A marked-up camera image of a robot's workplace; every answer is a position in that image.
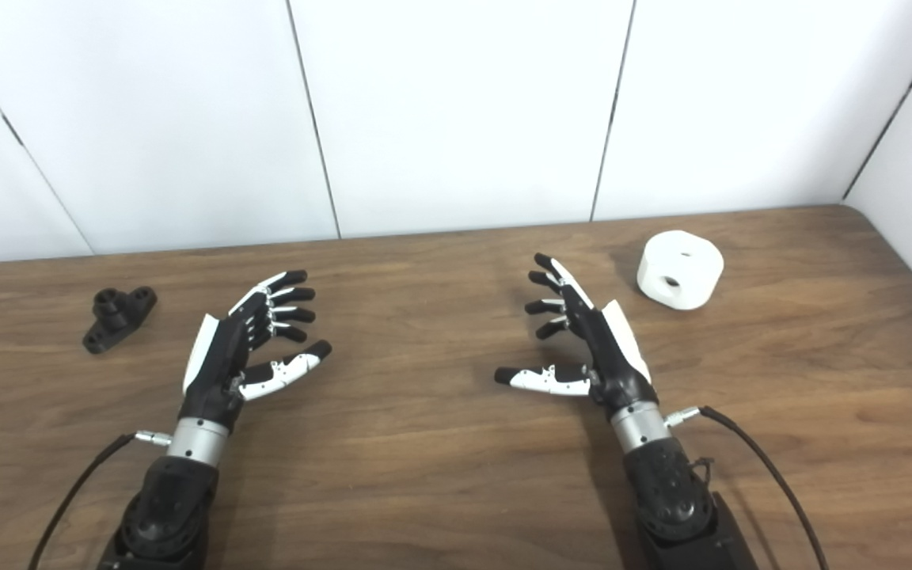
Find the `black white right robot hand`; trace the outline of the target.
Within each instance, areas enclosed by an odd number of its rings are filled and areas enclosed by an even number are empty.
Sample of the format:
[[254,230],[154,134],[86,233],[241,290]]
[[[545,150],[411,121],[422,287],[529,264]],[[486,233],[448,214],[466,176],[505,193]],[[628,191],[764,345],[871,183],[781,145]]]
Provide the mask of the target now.
[[597,307],[572,273],[554,257],[536,253],[534,262],[540,269],[529,271],[529,281],[547,287],[555,295],[524,306],[529,315],[553,315],[536,329],[536,338],[547,340],[558,333],[572,333],[585,343],[591,361],[524,368],[503,366],[493,373],[495,382],[527,392],[590,397],[609,415],[640,403],[658,403],[621,307],[614,302]]

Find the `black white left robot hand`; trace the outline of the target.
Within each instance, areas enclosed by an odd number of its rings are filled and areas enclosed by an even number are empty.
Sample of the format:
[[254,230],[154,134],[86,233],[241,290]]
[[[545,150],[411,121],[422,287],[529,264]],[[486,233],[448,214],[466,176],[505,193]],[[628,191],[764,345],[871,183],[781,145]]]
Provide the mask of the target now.
[[307,278],[304,270],[272,275],[247,290],[224,317],[205,315],[189,354],[178,420],[209,422],[232,433],[247,401],[293,385],[332,354],[332,345],[318,340],[282,359],[249,363],[270,340],[307,341],[300,324],[316,318],[300,306],[315,297]]

